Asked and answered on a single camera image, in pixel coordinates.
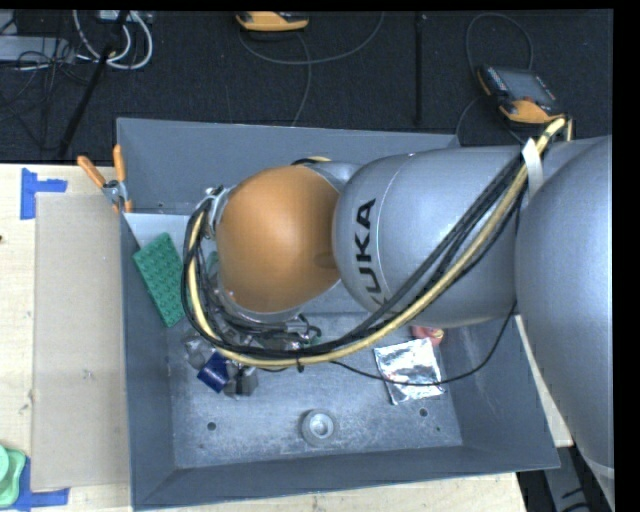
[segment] blue object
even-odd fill
[[[29,512],[33,507],[54,507],[66,505],[69,501],[69,489],[47,492],[31,492],[31,459],[27,457],[20,474],[20,494],[10,507],[0,510],[20,510]]]
[[[36,216],[36,192],[64,192],[65,180],[48,179],[38,181],[38,175],[22,168],[22,196],[20,198],[20,219],[33,219]]]
[[[214,352],[198,372],[197,377],[216,393],[220,393],[229,382],[227,358]]]

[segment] black cable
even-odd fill
[[[460,127],[462,126],[462,120],[464,119],[464,116],[467,114],[467,112],[469,112],[469,110],[471,109],[471,107],[473,107],[478,100],[480,100],[481,98],[483,98],[484,96],[479,95],[476,96],[474,99],[472,99],[466,107],[464,107],[464,110],[462,111],[462,113],[460,114],[460,117],[458,117],[458,122],[456,123],[456,128],[453,132],[453,134],[456,136],[456,140],[458,142],[460,142],[460,137],[458,136],[458,134],[460,133]]]
[[[0,105],[0,108],[6,108],[12,103],[15,103],[20,98],[20,96],[22,96],[25,93],[25,91],[27,90],[29,85],[31,85],[31,82],[33,82],[35,77],[36,77],[36,74],[32,73],[31,76],[29,77],[29,80],[27,80],[27,82],[22,86],[22,88],[10,100],[7,100],[3,96],[2,99],[5,102],[5,105]]]
[[[364,322],[352,329],[349,333],[340,337],[337,340],[323,343],[313,347],[313,349],[320,351],[321,349],[332,349],[342,346],[346,343],[350,343],[354,338],[357,338],[362,334],[362,330],[373,325],[377,320],[382,318],[388,313],[400,300],[402,300],[406,294],[413,288],[420,278],[433,266],[435,261],[442,255],[444,250],[451,246],[456,238],[463,233],[469,232],[471,222],[477,222],[493,205],[497,196],[506,189],[508,184],[513,180],[515,173],[518,170],[519,158],[514,159],[508,166],[505,167],[485,188],[485,190],[478,196],[474,203],[469,207],[467,212],[458,220],[458,222],[451,228],[449,233],[440,241],[438,246],[431,252],[427,259],[418,267],[418,269],[405,281],[396,293],[385,302],[379,309],[372,313]],[[436,272],[432,275],[431,279],[425,286],[423,292],[426,292],[437,281]]]
[[[54,90],[57,89],[59,87],[59,85],[56,85],[54,87]],[[24,119],[21,118],[22,114],[27,114],[29,112],[31,112],[32,110],[34,110],[35,108],[37,108],[38,106],[40,106],[42,103],[44,103],[44,98],[39,99],[38,101],[34,102],[33,104],[23,108],[22,110],[16,112],[15,110],[13,110],[13,108],[8,107],[6,105],[6,98],[4,97],[4,95],[2,94],[2,92],[0,91],[0,100],[2,100],[3,102],[5,102],[5,107],[7,108],[7,110],[9,110],[9,112],[11,112],[10,115],[7,115],[5,117],[0,118],[0,122],[2,121],[6,121],[7,119],[11,119],[12,117],[15,117],[16,119],[18,119],[20,122],[25,123]],[[28,126],[25,126],[25,128],[27,129],[27,132],[29,133],[29,136],[34,140],[34,142],[38,145],[41,144],[41,142],[37,139],[37,137],[35,135],[33,135],[33,132],[31,132],[31,129]]]
[[[199,245],[202,240],[204,228],[201,227],[200,232],[197,233],[196,242],[193,247],[191,248],[189,247],[189,242],[190,242],[191,236],[193,235],[193,228],[194,228],[196,219],[200,214],[208,215],[210,208],[211,208],[211,199],[209,198],[203,201],[196,208],[194,213],[189,218],[187,222],[187,227],[186,227],[185,242],[183,247],[183,271],[181,275],[180,298],[182,302],[182,307],[185,311],[185,315],[188,321],[196,329],[196,331],[198,331],[198,333],[207,341],[209,341],[211,344],[213,344],[214,346],[221,346],[223,348],[227,348],[234,352],[257,355],[257,356],[267,356],[271,358],[281,358],[281,359],[302,355],[300,351],[296,351],[296,350],[273,350],[273,349],[262,348],[262,347],[251,347],[251,346],[233,344],[225,339],[224,333],[220,333],[220,332],[218,332],[217,334],[221,339],[217,340],[215,338],[212,338],[206,331],[204,331],[202,326],[197,322],[194,316],[194,313],[191,310],[189,299],[187,297],[186,275],[187,275],[188,267],[193,262],[196,265],[196,275],[199,276],[200,279],[202,278],[202,275],[199,274],[200,269],[198,268],[199,265],[198,265],[198,260],[196,258],[196,255],[198,253]],[[201,294],[201,292],[202,292],[201,289],[196,290],[196,293]],[[238,328],[237,326],[234,326],[234,328],[236,328],[239,332],[243,333],[242,329]],[[300,341],[300,338],[295,335],[288,336],[286,333],[276,333],[276,334],[282,335],[283,340]]]
[[[427,260],[414,272],[414,274],[405,282],[405,284],[396,292],[396,294],[383,306],[381,306],[376,312],[370,315],[364,322],[362,322],[359,326],[352,329],[349,333],[341,336],[336,340],[332,340],[330,342],[322,343],[319,345],[315,345],[312,347],[305,347],[303,349],[299,349],[296,351],[273,351],[269,350],[268,353],[272,357],[278,358],[287,358],[291,357],[291,355],[304,356],[304,355],[317,355],[321,353],[327,353],[335,348],[339,348],[341,346],[350,344],[356,341],[361,335],[366,334],[368,328],[373,325],[378,319],[382,318],[384,314],[386,314],[398,301],[400,301],[406,293],[415,286],[418,280],[422,277],[422,275],[430,268],[435,261],[440,257],[442,252],[450,247],[447,256],[443,260],[447,264],[439,265],[439,268],[436,269],[436,272],[432,275],[428,285],[425,287],[425,292],[432,286],[440,277],[440,275],[445,271],[448,266],[448,261],[453,257],[453,254],[457,251],[457,248],[460,246],[466,235],[471,231],[473,226],[484,216],[486,211],[495,203],[499,195],[506,189],[510,181],[513,180],[515,173],[519,166],[519,159],[514,159],[510,165],[506,166],[493,180],[492,182],[485,188],[485,190],[480,194],[480,196],[476,199],[473,205],[467,210],[465,215],[461,217],[461,219],[456,223],[456,225],[451,229],[448,235],[440,242],[438,247],[429,255]],[[189,318],[192,325],[211,343],[219,343],[217,340],[212,339],[208,336],[202,328],[195,321],[191,311],[186,302],[186,280],[184,278],[186,274],[186,269],[191,261],[187,251],[187,241],[191,236],[191,229],[193,225],[193,220],[200,213],[206,204],[203,203],[199,209],[194,212],[192,215],[190,222],[187,224],[187,235],[185,237],[185,267],[183,271],[183,306],[185,307],[185,311],[187,312],[187,317]],[[253,348],[253,350],[248,350],[251,347],[242,347],[239,350],[237,346],[229,346],[230,349],[235,351],[242,351],[243,353],[253,353],[255,355],[267,355],[267,351],[265,349],[257,349]]]
[[[277,370],[272,370],[271,368],[260,368],[260,369],[265,371],[265,372],[269,372],[269,373],[280,373],[280,372],[283,372],[285,370],[288,370],[288,368],[278,368]]]
[[[31,111],[34,108],[36,108],[40,103],[44,102],[44,98],[42,100],[40,100],[38,103],[31,105],[29,107],[29,109],[23,110],[22,112],[16,112],[13,107],[11,107],[10,105],[7,105],[6,103],[6,98],[4,97],[4,95],[2,94],[2,92],[0,92],[0,100],[2,100],[3,102],[5,102],[5,107],[7,108],[7,110],[9,110],[9,112],[11,112],[11,115],[5,116],[3,118],[0,118],[0,122],[5,121],[7,119],[11,119],[12,117],[15,117],[20,124],[22,125],[22,127],[24,128],[25,132],[27,133],[27,135],[29,136],[29,138],[38,146],[38,148],[42,151],[42,150],[53,150],[56,149],[56,147],[46,147],[43,145],[42,141],[40,139],[38,139],[38,137],[33,133],[33,131],[31,130],[31,128],[29,127],[29,125],[27,124],[27,122],[25,121],[25,119],[20,115],[23,114],[27,111]]]
[[[511,221],[511,218],[513,217],[514,213],[516,214],[516,232],[518,231],[518,219],[519,219],[519,216],[520,216],[520,209],[521,209],[522,201],[524,200],[524,196],[525,196],[526,192],[527,192],[526,188],[523,188],[520,191],[520,194],[518,194],[517,199],[514,201],[513,207],[510,208],[509,211],[505,214],[504,220],[502,220],[502,222],[500,223],[500,226],[496,229],[496,231],[492,235],[491,239],[486,242],[486,244],[484,245],[482,250],[473,258],[473,260],[471,262],[469,262],[464,267],[464,269],[462,269],[462,271],[460,272],[460,274],[456,278],[456,281],[458,281],[459,279],[464,277],[471,270],[473,270],[473,268],[478,263],[480,263],[482,258],[484,258],[484,256],[487,254],[487,252],[489,252],[489,249],[491,249],[491,247],[493,247],[493,245],[496,243],[498,238],[500,238],[500,235],[504,232],[505,228],[508,226],[508,224]]]
[[[423,29],[427,17],[422,11],[416,11],[415,15],[415,36],[416,36],[416,60],[415,60],[415,73],[416,73],[416,117],[414,123],[417,126],[422,126],[423,122],[423,107],[422,107],[422,46],[423,46]]]
[[[496,349],[498,348],[498,344],[500,343],[500,340],[502,339],[502,335],[504,334],[504,331],[507,328],[507,325],[509,324],[509,320],[511,319],[511,316],[513,315],[513,312],[516,309],[516,305],[517,303],[514,302],[513,306],[511,307],[511,311],[509,311],[509,314],[507,315],[507,317],[505,318],[504,322],[502,323],[502,327],[500,328],[500,332],[498,333],[498,335],[496,336],[496,340],[493,342],[493,345],[491,346],[491,349],[489,350],[489,352],[487,353],[486,357],[484,358],[484,360],[475,368],[472,368],[471,370],[461,373],[460,375],[456,375],[455,377],[450,377],[448,379],[442,379],[439,381],[435,381],[435,382],[403,382],[403,381],[398,381],[398,380],[393,380],[393,379],[389,379],[387,377],[384,377],[383,375],[375,375],[373,373],[368,373],[365,372],[363,370],[359,370],[358,368],[355,368],[353,366],[349,366],[348,364],[345,364],[341,361],[330,361],[330,363],[341,366],[342,368],[345,368],[353,373],[357,373],[358,375],[362,375],[363,377],[368,377],[370,379],[375,379],[375,380],[381,380],[384,382],[388,382],[390,384],[401,384],[403,386],[440,386],[442,384],[448,384],[450,382],[455,382],[457,380],[461,380],[464,379],[466,377],[469,377],[470,375],[473,375],[474,373],[476,373],[477,371],[481,370],[491,359],[491,357],[493,356],[493,354],[495,353]]]
[[[465,268],[459,273],[459,275],[454,279],[454,281],[449,286],[452,286],[458,280],[460,280],[462,277],[464,277],[467,273],[469,273],[481,261],[481,259],[485,256],[485,254],[489,251],[489,249],[491,249],[491,247],[495,244],[495,242],[498,240],[498,238],[500,237],[500,235],[502,234],[502,232],[504,231],[504,229],[508,225],[509,220],[513,215],[513,212],[519,210],[519,205],[521,203],[521,198],[522,197],[524,197],[524,192],[520,193],[519,199],[516,202],[514,202],[514,205],[507,212],[507,214],[505,215],[505,219],[501,222],[500,226],[498,227],[496,232],[493,234],[492,238],[490,240],[488,240],[485,243],[485,245],[483,246],[482,251],[473,259],[473,261],[471,261],[469,264],[467,264],[465,266]],[[454,253],[454,252],[456,252],[456,249],[452,248],[449,252]],[[445,271],[445,266],[443,266],[441,264],[440,268],[437,269],[434,272],[434,274],[432,275],[429,283],[425,286],[425,288],[423,289],[422,293],[426,293],[432,287],[432,285],[438,280],[439,276],[444,273],[444,271]],[[366,332],[361,333],[360,335],[361,336],[368,335],[371,331],[375,331],[375,330],[378,330],[380,328],[383,328],[383,327],[385,327],[386,325],[388,325],[392,321],[393,321],[393,318],[390,318],[388,320],[384,320],[383,322],[380,322],[379,324],[377,324],[375,326],[375,328],[369,328]],[[326,348],[335,348],[335,347],[332,347],[332,344],[333,344],[333,342],[328,342],[328,343],[320,345],[320,347],[325,348],[325,346],[326,346]]]
[[[69,64],[66,64],[64,62],[60,63],[60,71],[62,71],[68,78],[70,78],[71,80],[73,80],[74,82],[80,84],[80,85],[88,85],[89,84],[89,80],[86,78],[83,78],[79,75],[76,75],[75,73],[73,73],[70,69],[67,69],[67,66],[69,66]]]
[[[47,134],[49,131],[49,113],[51,111],[51,92],[53,90],[53,84],[56,76],[56,68],[57,68],[57,57],[58,57],[58,48],[60,46],[60,32],[62,30],[62,17],[58,17],[58,27],[56,30],[56,42],[53,46],[53,54],[51,55],[51,66],[47,68],[47,72],[44,75],[44,79],[42,81],[42,86],[44,90],[44,106],[41,112],[41,138],[42,146],[40,148],[40,159],[43,159],[42,152],[44,151],[44,146],[47,142]]]
[[[582,492],[582,487],[577,487],[575,488],[573,491],[569,491],[569,492],[565,492],[561,498],[565,499],[568,498],[569,496],[573,496],[574,494],[578,494],[579,492]]]
[[[85,89],[85,92],[80,100],[80,103],[76,107],[71,117],[71,120],[67,125],[64,135],[60,140],[60,145],[59,145],[60,149],[58,151],[58,159],[60,160],[64,159],[65,155],[67,154],[67,150],[69,149],[71,140],[73,139],[73,136],[78,128],[78,125],[80,124],[82,115],[84,114],[87,104],[89,103],[89,100],[93,95],[93,91],[96,85],[98,84],[98,80],[100,79],[100,76],[102,75],[102,72],[104,71],[104,68],[107,65],[107,59],[109,58],[111,51],[113,50],[113,48],[115,48],[116,44],[119,41],[120,30],[122,29],[127,19],[127,16],[129,16],[129,9],[122,9],[118,13],[116,22],[113,24],[113,27],[110,31],[109,40],[107,44],[105,44],[104,48],[102,49],[102,54],[100,55],[100,60],[98,62],[98,65],[95,71],[93,72],[93,75],[91,75],[91,79],[89,81],[89,84],[87,85],[87,88]]]
[[[304,105],[306,104],[307,98],[309,96],[309,90],[311,89],[311,76],[312,76],[312,65],[313,64],[322,64],[325,62],[331,62],[331,61],[335,61],[338,59],[342,59],[344,57],[348,57],[349,55],[352,55],[353,53],[357,52],[358,50],[364,48],[364,46],[366,46],[369,41],[371,41],[371,39],[373,39],[373,37],[377,34],[378,30],[380,29],[380,26],[382,24],[382,20],[384,18],[384,12],[381,13],[380,15],[380,20],[378,21],[378,24],[376,25],[376,28],[373,30],[373,32],[369,35],[369,37],[367,37],[367,39],[361,43],[360,45],[358,45],[355,49],[350,50],[346,53],[343,53],[341,55],[336,55],[333,57],[327,57],[327,58],[323,58],[323,59],[315,59],[313,60],[311,58],[311,53],[309,52],[309,48],[307,47],[307,44],[304,41],[304,38],[300,35],[300,33],[296,33],[296,36],[298,37],[298,40],[300,41],[300,44],[302,44],[302,47],[304,49],[305,52],[305,56],[307,58],[307,60],[303,60],[303,61],[288,61],[288,60],[280,60],[280,59],[273,59],[271,57],[267,57],[265,55],[262,55],[258,52],[256,52],[255,50],[253,50],[251,47],[249,47],[246,42],[242,39],[241,36],[241,31],[238,32],[238,37],[240,38],[240,42],[242,43],[242,45],[252,54],[255,55],[256,57],[259,57],[263,60],[266,60],[268,62],[274,63],[274,64],[284,64],[284,65],[300,65],[300,66],[307,66],[307,85],[305,87],[305,91],[302,97],[302,101],[300,102],[300,106],[298,107],[298,111],[296,112],[296,115],[293,118],[293,121],[291,123],[291,126],[295,126],[296,123],[298,122],[298,120],[300,119],[300,114],[302,113],[302,109],[304,108]]]

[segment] green lego plate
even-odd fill
[[[136,267],[162,321],[173,327],[184,316],[180,298],[182,260],[168,233],[163,233],[133,255]]]

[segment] white cable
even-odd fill
[[[83,44],[85,45],[87,50],[89,50],[89,52],[95,57],[95,59],[91,59],[90,57],[86,57],[85,55],[78,55],[78,57],[85,60],[92,60],[93,62],[97,62],[100,59],[100,54],[98,54],[98,52],[96,52],[91,47],[91,45],[89,44],[89,41],[84,35],[84,32],[82,32],[82,29],[80,28],[80,21],[78,19],[78,11],[76,9],[73,9],[72,14],[73,14],[74,23],[76,25],[76,29],[78,30],[78,34],[80,35],[80,38],[82,39]],[[153,38],[151,37],[151,31],[149,30],[149,27],[136,11],[131,11],[129,15],[133,18],[133,20],[136,23],[138,23],[142,27],[142,30],[145,33],[145,37],[147,39],[147,44],[149,48],[147,50],[147,54],[140,62],[131,64],[131,65],[117,63],[116,61],[121,60],[123,57],[125,57],[125,55],[127,55],[127,53],[129,53],[129,50],[131,49],[131,34],[129,33],[129,30],[127,29],[127,27],[123,25],[122,28],[124,29],[125,35],[127,37],[127,46],[120,55],[116,55],[115,57],[107,59],[107,65],[115,69],[123,69],[123,70],[140,69],[143,66],[147,65],[147,63],[151,60],[151,56],[153,55]]]
[[[44,57],[46,57],[47,61],[46,62],[42,62],[42,63],[36,63],[33,66],[20,66],[20,65],[17,65],[16,69],[18,69],[19,71],[38,71],[40,69],[47,69],[47,68],[49,68],[49,66],[52,63],[55,63],[58,59],[65,60],[67,58],[67,55],[65,55],[64,52],[65,52],[65,50],[68,50],[70,48],[71,48],[71,45],[69,43],[67,43],[67,45],[64,46],[60,52],[58,52],[56,50],[56,55],[54,55],[52,57],[47,57],[45,54],[43,54],[41,52],[35,52],[36,54],[40,54],[40,55],[43,55]]]
[[[98,62],[98,60],[100,60],[100,54],[93,49],[91,44],[89,44],[89,40],[84,35],[84,32],[82,31],[82,28],[80,27],[80,20],[78,19],[78,10],[77,9],[72,9],[71,10],[71,14],[73,15],[73,22],[74,22],[74,24],[76,26],[76,30],[78,31],[78,35],[80,36],[80,39],[82,39],[82,44],[84,44],[85,48],[87,50],[89,50],[89,53],[91,53],[91,55],[93,55],[93,57],[95,57],[95,59],[92,58],[92,57],[87,57],[86,55],[82,55],[80,53],[78,53],[76,56],[79,59],[90,60],[92,62]],[[114,61],[122,59],[125,55],[127,55],[127,53],[129,53],[129,50],[131,49],[131,34],[129,33],[129,29],[124,25],[122,26],[122,29],[124,30],[125,36],[127,37],[127,46],[125,47],[125,49],[122,51],[122,53],[120,55],[116,55],[115,57],[111,57],[110,59],[108,59],[107,60],[107,64],[109,64],[110,62],[114,62]]]
[[[540,153],[536,149],[536,143],[532,138],[527,140],[527,143],[524,145],[520,153],[522,154],[524,162],[527,164],[527,173],[529,175],[527,188],[529,192],[529,201],[531,201],[533,195],[544,183],[542,159],[540,158]]]

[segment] yellow cable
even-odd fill
[[[564,125],[566,124],[565,119],[557,119],[549,124],[544,133],[538,138],[536,142],[536,149],[539,154],[542,154],[544,149],[549,143],[551,137],[553,137]],[[318,364],[318,363],[326,363],[330,361],[335,361],[336,359],[340,359],[342,357],[346,357],[348,355],[354,354],[359,350],[362,350],[370,345],[373,345],[378,340],[384,338],[389,333],[395,331],[398,327],[404,325],[406,322],[410,321],[417,314],[419,314],[422,310],[424,310],[429,304],[431,304],[435,299],[438,298],[448,286],[450,286],[453,281],[458,277],[458,275],[462,272],[465,265],[471,261],[471,259],[475,256],[476,252],[481,248],[482,244],[486,242],[486,240],[491,235],[492,231],[498,225],[498,223],[505,216],[506,212],[509,209],[511,203],[518,197],[518,194],[522,190],[522,188],[527,183],[527,166],[523,164],[518,170],[516,177],[514,178],[513,183],[507,189],[504,196],[491,213],[491,216],[484,224],[480,232],[476,235],[473,241],[469,244],[469,246],[462,253],[460,258],[453,264],[453,266],[442,276],[442,278],[422,297],[420,297],[414,304],[405,309],[402,313],[400,313],[396,318],[390,321],[387,325],[380,328],[378,331],[370,334],[369,336],[352,343],[346,347],[333,350],[326,354],[318,354],[315,356],[301,356],[300,358],[288,358],[288,359],[261,359],[256,357],[247,356],[244,354],[240,354],[237,352],[233,352],[228,349],[224,349],[221,347],[217,347],[216,349],[222,354],[224,357],[229,359],[233,359],[239,363],[248,365],[248,366],[256,366],[258,368],[280,368],[280,367],[289,367],[289,366],[298,366],[298,365],[310,365],[310,364]],[[195,245],[195,241],[197,239],[198,229],[200,224],[202,223],[202,219],[204,218],[205,212],[202,212],[200,216],[197,218],[194,229],[191,235],[191,239],[189,241],[189,247],[193,247]],[[210,336],[219,340],[220,338],[213,332],[211,326],[207,322],[206,316],[202,310],[202,305],[200,304],[200,300],[196,293],[196,273],[195,273],[195,262],[191,262],[188,268],[188,282],[189,282],[189,292],[191,296],[191,300],[193,303],[193,310],[196,316],[196,320],[200,327]]]

